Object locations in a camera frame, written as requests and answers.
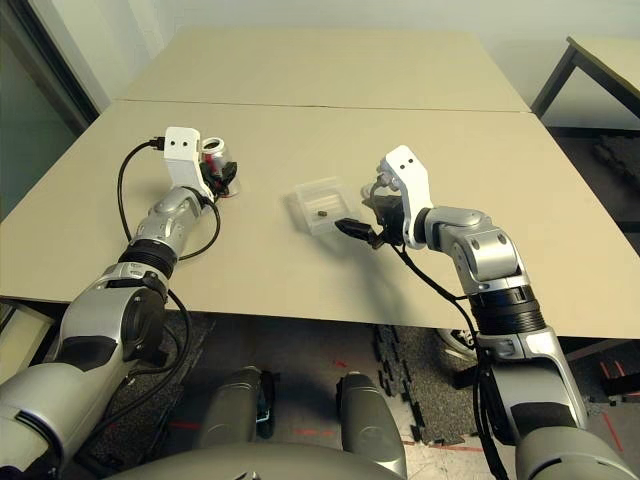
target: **clear plastic container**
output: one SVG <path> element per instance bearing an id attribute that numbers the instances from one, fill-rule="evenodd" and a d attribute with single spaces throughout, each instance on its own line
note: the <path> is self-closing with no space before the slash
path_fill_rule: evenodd
<path id="1" fill-rule="evenodd" d="M 296 185 L 295 192 L 311 235 L 337 230 L 333 222 L 341 218 L 360 219 L 358 204 L 337 177 Z"/>

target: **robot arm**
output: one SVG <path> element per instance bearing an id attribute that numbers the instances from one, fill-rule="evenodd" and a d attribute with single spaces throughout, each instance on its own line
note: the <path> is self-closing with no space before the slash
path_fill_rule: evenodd
<path id="1" fill-rule="evenodd" d="M 125 376 L 157 354 L 169 278 L 205 197 L 213 198 L 200 176 L 193 132 L 199 137 L 193 129 L 167 130 L 167 144 L 188 142 L 181 151 L 165 152 L 174 187 L 149 210 L 117 263 L 69 305 L 55 360 L 0 385 L 0 467 L 60 469 Z"/>
<path id="2" fill-rule="evenodd" d="M 604 442 L 586 431 L 587 414 L 577 385 L 509 236 L 480 211 L 434 207 L 426 169 L 406 146 L 387 154 L 378 172 L 369 203 L 382 234 L 349 219 L 337 226 L 375 248 L 383 242 L 413 249 L 427 246 L 452 259 L 478 326 L 482 401 L 494 435 L 517 447 L 518 478 L 584 478 L 584 468 L 603 468 L 609 478 L 636 478 Z M 378 187 L 399 190 L 401 208 L 398 197 L 376 197 Z M 376 199 L 390 208 L 380 211 Z"/>

